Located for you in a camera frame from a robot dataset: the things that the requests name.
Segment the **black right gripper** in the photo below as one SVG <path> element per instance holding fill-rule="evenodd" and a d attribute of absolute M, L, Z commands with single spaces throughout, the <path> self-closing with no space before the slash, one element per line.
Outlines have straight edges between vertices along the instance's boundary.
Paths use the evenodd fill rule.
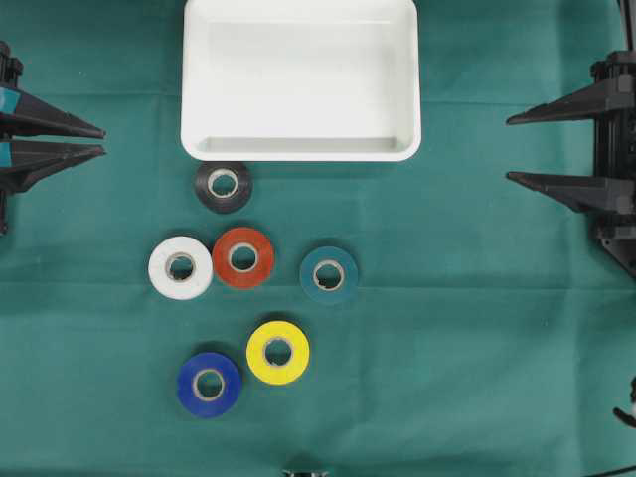
<path fill-rule="evenodd" d="M 506 178 L 577 213 L 598 212 L 594 235 L 635 275 L 635 53 L 616 51 L 592 66 L 594 84 L 511 116 L 507 124 L 594 119 L 592 176 L 508 172 Z"/>

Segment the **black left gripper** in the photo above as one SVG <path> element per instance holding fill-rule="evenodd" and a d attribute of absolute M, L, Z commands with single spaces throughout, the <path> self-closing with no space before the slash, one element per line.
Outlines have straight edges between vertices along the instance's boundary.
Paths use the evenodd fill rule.
<path fill-rule="evenodd" d="M 17 89 L 21 62 L 1 43 L 1 189 L 27 192 L 40 180 L 102 156 L 100 145 L 8 140 L 17 136 L 103 139 L 106 132 Z"/>

